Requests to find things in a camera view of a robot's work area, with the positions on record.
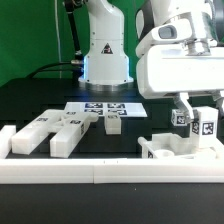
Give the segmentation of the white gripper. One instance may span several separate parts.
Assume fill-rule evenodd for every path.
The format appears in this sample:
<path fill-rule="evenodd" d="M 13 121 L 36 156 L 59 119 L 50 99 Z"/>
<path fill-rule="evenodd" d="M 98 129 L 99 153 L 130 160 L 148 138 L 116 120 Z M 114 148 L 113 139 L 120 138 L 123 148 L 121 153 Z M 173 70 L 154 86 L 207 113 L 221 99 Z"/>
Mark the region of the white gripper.
<path fill-rule="evenodd" d="M 178 93 L 174 104 L 186 123 L 194 120 L 188 93 L 219 90 L 213 100 L 224 115 L 224 47 L 212 48 L 209 56 L 187 56 L 179 44 L 156 45 L 139 59 L 136 74 L 139 93 L 146 99 L 171 98 Z"/>

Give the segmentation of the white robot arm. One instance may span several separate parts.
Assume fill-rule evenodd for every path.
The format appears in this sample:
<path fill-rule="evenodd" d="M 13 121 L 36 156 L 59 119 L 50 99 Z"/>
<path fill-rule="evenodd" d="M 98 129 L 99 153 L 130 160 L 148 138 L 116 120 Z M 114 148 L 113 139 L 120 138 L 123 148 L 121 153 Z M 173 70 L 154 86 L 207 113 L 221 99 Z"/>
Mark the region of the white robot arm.
<path fill-rule="evenodd" d="M 64 0 L 68 17 L 85 6 L 90 50 L 75 57 L 83 64 L 82 86 L 111 90 L 136 83 L 146 99 L 172 98 L 188 123 L 197 111 L 188 99 L 210 95 L 224 115 L 224 0 L 144 0 L 135 16 L 138 37 L 136 77 L 124 53 L 124 15 L 108 0 Z"/>

